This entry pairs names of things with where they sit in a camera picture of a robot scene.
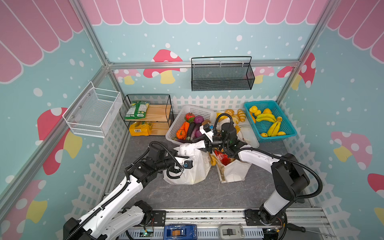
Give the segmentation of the white canvas tote bag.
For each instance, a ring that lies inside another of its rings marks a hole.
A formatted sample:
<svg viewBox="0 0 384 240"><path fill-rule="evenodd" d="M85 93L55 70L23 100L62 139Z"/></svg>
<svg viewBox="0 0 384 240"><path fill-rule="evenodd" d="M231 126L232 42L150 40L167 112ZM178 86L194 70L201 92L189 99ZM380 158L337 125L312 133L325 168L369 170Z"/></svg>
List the white canvas tote bag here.
<svg viewBox="0 0 384 240"><path fill-rule="evenodd" d="M240 161L236 158L232 163L227 166L221 164L217 159L215 153L210 154L212 166L216 166L221 183L231 183L243 181L251 167L250 163Z"/></svg>

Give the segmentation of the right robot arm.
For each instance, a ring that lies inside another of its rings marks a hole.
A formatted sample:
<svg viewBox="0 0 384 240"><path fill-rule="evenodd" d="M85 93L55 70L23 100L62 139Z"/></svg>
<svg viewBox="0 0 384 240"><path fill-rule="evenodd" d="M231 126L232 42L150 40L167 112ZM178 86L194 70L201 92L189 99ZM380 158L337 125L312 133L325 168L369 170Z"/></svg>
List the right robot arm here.
<svg viewBox="0 0 384 240"><path fill-rule="evenodd" d="M277 219L286 226L288 207L314 198L323 190L320 176L299 163L294 155L275 155L240 141L233 120L224 123L221 130L217 130L216 125L205 124L199 131L202 135L198 140L204 141L206 151L222 150L230 158L253 164L272 174L275 190L258 210L245 211L248 226L270 226Z"/></svg>

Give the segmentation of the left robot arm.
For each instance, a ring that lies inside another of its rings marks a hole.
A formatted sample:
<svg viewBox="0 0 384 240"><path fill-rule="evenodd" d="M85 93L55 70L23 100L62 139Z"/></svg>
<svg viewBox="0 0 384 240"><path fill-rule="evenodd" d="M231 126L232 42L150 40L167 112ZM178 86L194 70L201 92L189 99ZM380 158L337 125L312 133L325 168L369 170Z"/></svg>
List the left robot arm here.
<svg viewBox="0 0 384 240"><path fill-rule="evenodd" d="M193 160L169 150L161 142L150 142L146 151L124 169L125 177L97 206L79 219L70 218L63 227L65 240L114 240L130 227L154 224L153 208L144 201L124 211L124 206L141 192L158 173L178 179Z"/></svg>

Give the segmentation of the red chips bag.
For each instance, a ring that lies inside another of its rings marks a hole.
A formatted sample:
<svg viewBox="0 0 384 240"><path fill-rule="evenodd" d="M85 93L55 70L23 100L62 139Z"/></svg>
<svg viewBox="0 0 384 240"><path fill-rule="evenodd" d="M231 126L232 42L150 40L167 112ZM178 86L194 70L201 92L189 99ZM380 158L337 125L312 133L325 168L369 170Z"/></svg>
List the red chips bag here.
<svg viewBox="0 0 384 240"><path fill-rule="evenodd" d="M217 159L221 162L222 165L227 166L232 163L235 159L230 158L227 154L222 151L214 150L214 153Z"/></svg>

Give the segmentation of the white plastic grocery bag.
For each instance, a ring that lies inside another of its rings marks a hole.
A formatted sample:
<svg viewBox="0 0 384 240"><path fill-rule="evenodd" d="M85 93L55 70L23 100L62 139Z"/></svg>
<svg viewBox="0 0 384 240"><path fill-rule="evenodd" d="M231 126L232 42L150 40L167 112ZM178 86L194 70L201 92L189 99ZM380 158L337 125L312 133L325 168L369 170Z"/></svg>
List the white plastic grocery bag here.
<svg viewBox="0 0 384 240"><path fill-rule="evenodd" d="M182 168L172 165L170 170L165 170L164 180L171 185L194 185L205 180L211 169L211 157L204 149L204 141L174 148Z"/></svg>

